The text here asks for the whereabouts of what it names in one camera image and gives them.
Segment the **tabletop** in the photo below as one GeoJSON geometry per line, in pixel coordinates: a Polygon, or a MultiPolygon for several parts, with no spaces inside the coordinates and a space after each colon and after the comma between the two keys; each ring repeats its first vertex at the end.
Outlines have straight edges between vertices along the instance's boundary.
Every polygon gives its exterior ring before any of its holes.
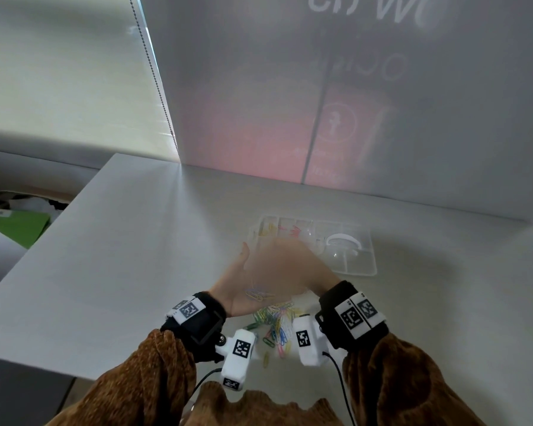
{"type": "MultiPolygon", "coordinates": [[[[370,228],[377,275],[349,279],[391,331],[486,423],[533,424],[533,223],[120,154],[0,283],[0,358],[96,379],[209,288],[264,214],[370,228]]],[[[246,387],[345,412],[335,371],[292,359],[251,367],[246,387]]]]}

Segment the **clear plastic organizer box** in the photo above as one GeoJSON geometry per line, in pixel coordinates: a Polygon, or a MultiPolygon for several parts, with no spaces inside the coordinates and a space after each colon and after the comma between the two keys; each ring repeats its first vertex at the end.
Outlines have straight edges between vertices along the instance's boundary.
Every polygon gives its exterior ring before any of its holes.
{"type": "Polygon", "coordinates": [[[359,225],[269,215],[249,230],[248,243],[259,250],[274,237],[300,239],[334,272],[377,274],[370,231],[359,225]]]}

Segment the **person's right hand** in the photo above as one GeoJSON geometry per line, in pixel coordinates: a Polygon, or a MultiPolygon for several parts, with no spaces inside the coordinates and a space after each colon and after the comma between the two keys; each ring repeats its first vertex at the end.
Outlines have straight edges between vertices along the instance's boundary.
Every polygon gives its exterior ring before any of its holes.
{"type": "Polygon", "coordinates": [[[262,245],[251,257],[249,270],[255,287],[277,296],[295,295],[305,289],[321,296],[341,280],[302,241],[294,238],[275,238],[262,245]]]}

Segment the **black and white square marker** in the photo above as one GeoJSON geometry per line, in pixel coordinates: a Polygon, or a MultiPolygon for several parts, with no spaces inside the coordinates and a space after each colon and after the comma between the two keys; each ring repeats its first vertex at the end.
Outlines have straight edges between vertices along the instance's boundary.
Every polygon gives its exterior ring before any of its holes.
{"type": "Polygon", "coordinates": [[[238,390],[239,389],[239,385],[240,384],[237,383],[237,381],[229,380],[229,378],[225,378],[223,380],[223,386],[232,388],[233,390],[238,390]]]}
{"type": "Polygon", "coordinates": [[[343,322],[346,323],[346,326],[348,326],[349,329],[353,329],[357,325],[363,323],[363,319],[361,315],[359,315],[355,307],[351,307],[347,311],[342,312],[340,316],[343,322]]]}
{"type": "Polygon", "coordinates": [[[179,311],[184,315],[185,318],[189,318],[199,311],[197,306],[193,302],[187,303],[184,306],[180,307],[179,311]]]}
{"type": "Polygon", "coordinates": [[[301,330],[300,332],[296,332],[296,337],[298,338],[299,347],[310,346],[310,338],[308,337],[307,330],[301,330]]]}
{"type": "Polygon", "coordinates": [[[233,349],[233,354],[237,356],[244,357],[245,359],[249,357],[249,351],[251,350],[251,345],[248,342],[237,339],[235,341],[235,348],[233,349]]]}
{"type": "Polygon", "coordinates": [[[371,302],[367,299],[358,303],[357,306],[367,319],[373,317],[374,315],[377,315],[377,310],[373,307],[373,305],[371,305],[371,302]]]}
{"type": "Polygon", "coordinates": [[[181,301],[176,306],[174,306],[172,309],[179,309],[180,307],[184,306],[188,301],[181,301]]]}

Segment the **green paper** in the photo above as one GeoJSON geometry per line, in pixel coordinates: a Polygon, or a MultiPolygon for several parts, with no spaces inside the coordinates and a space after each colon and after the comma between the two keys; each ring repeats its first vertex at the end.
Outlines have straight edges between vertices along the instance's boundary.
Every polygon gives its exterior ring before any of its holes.
{"type": "Polygon", "coordinates": [[[49,215],[0,209],[0,233],[24,248],[32,246],[49,223],[49,215]]]}

